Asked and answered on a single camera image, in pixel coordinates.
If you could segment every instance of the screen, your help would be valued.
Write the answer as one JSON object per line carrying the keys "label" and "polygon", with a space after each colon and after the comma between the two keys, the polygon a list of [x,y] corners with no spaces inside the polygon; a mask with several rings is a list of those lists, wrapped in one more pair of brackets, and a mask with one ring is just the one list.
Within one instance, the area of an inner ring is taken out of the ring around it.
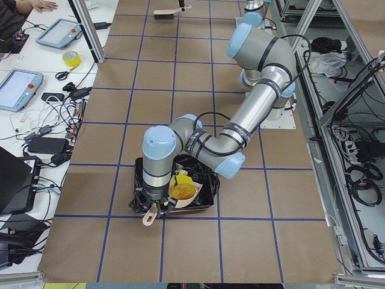
{"label": "screen", "polygon": [[67,37],[68,33],[71,32],[71,29],[75,28],[77,25],[77,23],[61,20],[54,27],[50,28],[40,40],[59,44]]}
{"label": "screen", "polygon": [[14,107],[35,76],[33,73],[14,71],[0,87],[0,105]]}

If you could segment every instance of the light blue joint cap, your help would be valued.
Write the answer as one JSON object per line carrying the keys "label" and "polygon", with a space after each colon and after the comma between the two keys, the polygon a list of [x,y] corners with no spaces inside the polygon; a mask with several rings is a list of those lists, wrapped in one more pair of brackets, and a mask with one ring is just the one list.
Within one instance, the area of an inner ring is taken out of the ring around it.
{"label": "light blue joint cap", "polygon": [[263,19],[262,16],[256,12],[247,12],[243,16],[243,22],[246,24],[253,25],[254,27],[259,27],[262,24]]}
{"label": "light blue joint cap", "polygon": [[[195,120],[197,119],[197,117],[191,113],[188,113],[188,114],[185,114],[181,117],[178,117],[177,119],[191,119],[193,122],[195,122]],[[200,127],[200,128],[203,128],[203,125],[202,125],[202,122],[200,120],[197,121],[197,125]]]}
{"label": "light blue joint cap", "polygon": [[143,154],[158,161],[171,155],[176,147],[175,132],[164,125],[153,126],[144,133]]}
{"label": "light blue joint cap", "polygon": [[282,91],[282,97],[284,98],[291,98],[295,90],[295,82],[293,82],[287,89]]}
{"label": "light blue joint cap", "polygon": [[229,45],[227,47],[227,56],[234,58],[243,43],[245,42],[248,34],[250,33],[252,26],[250,24],[241,23],[238,25],[237,29],[234,31],[233,36],[231,36]]}
{"label": "light blue joint cap", "polygon": [[245,160],[246,157],[241,152],[237,152],[220,163],[219,166],[215,168],[215,172],[224,176],[226,179],[233,179]]}

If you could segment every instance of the person's hand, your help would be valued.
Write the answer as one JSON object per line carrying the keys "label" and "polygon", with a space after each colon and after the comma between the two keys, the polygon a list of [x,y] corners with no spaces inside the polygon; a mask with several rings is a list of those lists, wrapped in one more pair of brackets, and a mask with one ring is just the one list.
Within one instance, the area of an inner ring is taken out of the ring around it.
{"label": "person's hand", "polygon": [[44,0],[29,0],[32,7],[34,7],[37,11],[42,12],[42,9],[47,9],[49,11],[53,11],[58,8],[58,4],[51,1]]}

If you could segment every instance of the tablet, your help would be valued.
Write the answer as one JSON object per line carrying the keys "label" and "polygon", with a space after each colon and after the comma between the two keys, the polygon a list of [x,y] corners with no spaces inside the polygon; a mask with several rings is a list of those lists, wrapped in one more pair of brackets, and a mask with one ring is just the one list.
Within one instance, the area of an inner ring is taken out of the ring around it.
{"label": "tablet", "polygon": [[36,39],[36,43],[62,49],[76,39],[80,32],[79,23],[59,18]]}
{"label": "tablet", "polygon": [[12,69],[0,84],[0,109],[19,111],[27,105],[43,82],[43,74]]}

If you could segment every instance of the white plastic bag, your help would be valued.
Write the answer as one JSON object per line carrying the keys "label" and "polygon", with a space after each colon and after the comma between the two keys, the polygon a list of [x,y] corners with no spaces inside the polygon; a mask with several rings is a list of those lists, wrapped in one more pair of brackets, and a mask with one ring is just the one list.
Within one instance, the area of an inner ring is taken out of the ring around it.
{"label": "white plastic bag", "polygon": [[309,65],[312,73],[325,74],[326,77],[338,76],[341,73],[340,68],[347,62],[345,54],[330,52],[321,54],[313,63]]}

